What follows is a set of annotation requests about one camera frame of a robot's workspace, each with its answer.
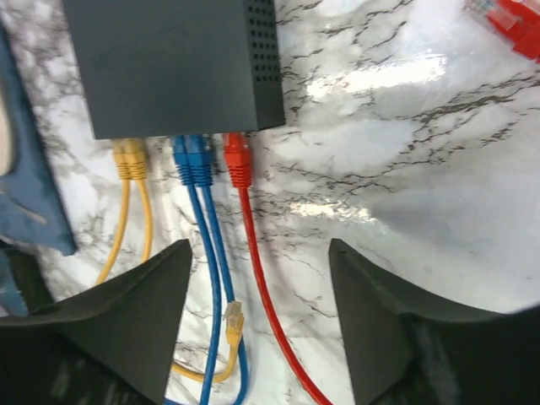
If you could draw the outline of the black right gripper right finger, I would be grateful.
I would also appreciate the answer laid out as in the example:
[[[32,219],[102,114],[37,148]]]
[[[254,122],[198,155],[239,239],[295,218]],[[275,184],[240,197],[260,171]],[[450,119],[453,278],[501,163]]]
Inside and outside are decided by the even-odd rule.
[[[538,403],[537,306],[501,314],[459,304],[339,239],[328,256],[356,403]]]

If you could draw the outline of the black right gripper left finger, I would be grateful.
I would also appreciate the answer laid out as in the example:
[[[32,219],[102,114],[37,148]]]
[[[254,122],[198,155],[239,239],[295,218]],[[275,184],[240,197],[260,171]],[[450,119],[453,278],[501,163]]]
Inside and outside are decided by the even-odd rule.
[[[135,268],[53,301],[36,259],[1,247],[1,285],[24,316],[1,319],[4,404],[162,404],[192,249],[178,240]]]

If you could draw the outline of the dark network switch box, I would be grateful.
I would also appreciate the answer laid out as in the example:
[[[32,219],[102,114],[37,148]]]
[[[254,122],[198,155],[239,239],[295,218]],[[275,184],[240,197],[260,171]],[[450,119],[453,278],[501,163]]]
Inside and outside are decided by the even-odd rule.
[[[285,123],[273,2],[66,0],[62,8],[96,139]]]

